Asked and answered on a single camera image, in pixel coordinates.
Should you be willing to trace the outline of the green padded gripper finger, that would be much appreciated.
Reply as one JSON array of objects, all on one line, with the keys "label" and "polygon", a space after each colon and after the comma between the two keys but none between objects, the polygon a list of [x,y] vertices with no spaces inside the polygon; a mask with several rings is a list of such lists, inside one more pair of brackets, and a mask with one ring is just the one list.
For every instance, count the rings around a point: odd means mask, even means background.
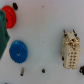
[{"label": "green padded gripper finger", "polygon": [[7,43],[10,39],[10,36],[6,29],[6,17],[5,13],[0,10],[0,59],[3,56]]}]

